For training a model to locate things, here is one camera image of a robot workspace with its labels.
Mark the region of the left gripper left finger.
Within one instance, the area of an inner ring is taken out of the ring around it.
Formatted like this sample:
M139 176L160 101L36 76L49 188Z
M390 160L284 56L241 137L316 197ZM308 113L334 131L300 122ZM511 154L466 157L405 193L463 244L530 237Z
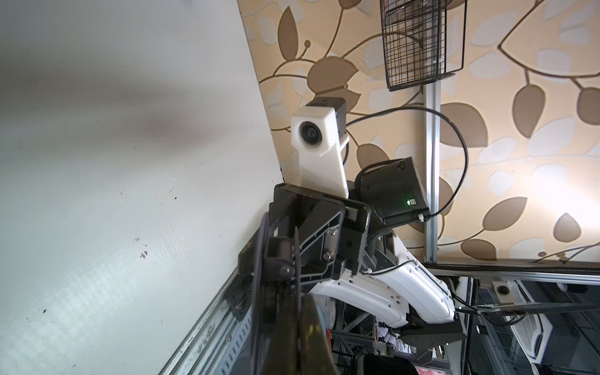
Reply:
M275 321L262 374L299 374L299 311L297 289L287 293Z

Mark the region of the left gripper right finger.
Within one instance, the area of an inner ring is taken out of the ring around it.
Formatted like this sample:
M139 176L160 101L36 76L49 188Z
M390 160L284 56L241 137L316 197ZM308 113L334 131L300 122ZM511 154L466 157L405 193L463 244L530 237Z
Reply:
M298 340L300 374L339 374L332 356L327 329L322 324L319 309L312 295L304 295L301 300Z

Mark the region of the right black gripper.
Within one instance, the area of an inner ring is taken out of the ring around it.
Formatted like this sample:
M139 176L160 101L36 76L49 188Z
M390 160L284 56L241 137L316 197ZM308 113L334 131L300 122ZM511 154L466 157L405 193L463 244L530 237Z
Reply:
M354 276L363 266L371 214L366 203L278 184L269 213L238 255L238 274L254 273L273 232L290 239L298 234L301 281L338 280L345 271Z

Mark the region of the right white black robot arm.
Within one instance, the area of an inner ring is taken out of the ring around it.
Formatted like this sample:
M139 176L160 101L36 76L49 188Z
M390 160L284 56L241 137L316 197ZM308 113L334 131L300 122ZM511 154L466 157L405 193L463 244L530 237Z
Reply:
M380 221L353 198L339 155L309 157L301 184L278 184L260 228L238 257L241 289L234 301L249 306L255 258L262 280L299 278L302 288L336 298L375 316L418 351L465 338L448 285L424 267Z

